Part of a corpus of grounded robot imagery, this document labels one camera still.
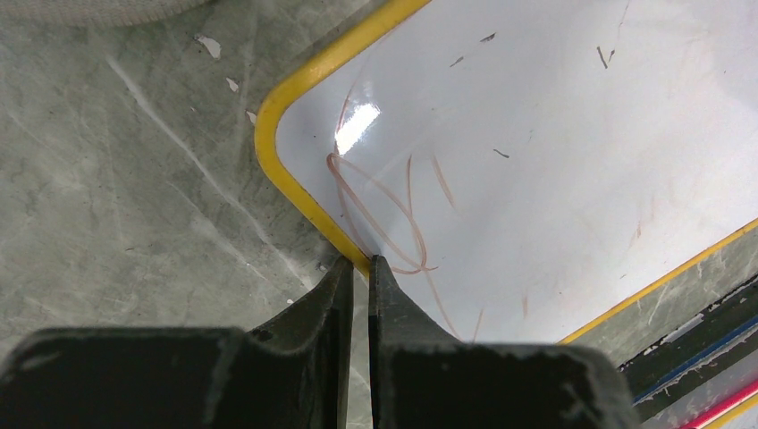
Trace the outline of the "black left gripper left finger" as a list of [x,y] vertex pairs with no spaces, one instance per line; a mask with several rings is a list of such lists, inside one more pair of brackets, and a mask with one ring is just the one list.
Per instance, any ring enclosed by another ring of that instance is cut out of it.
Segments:
[[251,331],[52,328],[1,365],[4,428],[342,428],[353,266]]

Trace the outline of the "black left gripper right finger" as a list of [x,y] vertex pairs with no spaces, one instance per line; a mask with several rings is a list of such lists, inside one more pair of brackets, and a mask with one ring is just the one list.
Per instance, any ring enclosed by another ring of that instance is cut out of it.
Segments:
[[627,382],[582,346],[456,339],[369,269],[369,361],[377,428],[637,428]]

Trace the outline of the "yellow framed whiteboard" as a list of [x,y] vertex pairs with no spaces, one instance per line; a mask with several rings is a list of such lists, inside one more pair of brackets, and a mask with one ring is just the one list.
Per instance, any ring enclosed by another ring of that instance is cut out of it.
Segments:
[[756,226],[757,4],[390,1],[254,142],[454,336],[573,341]]

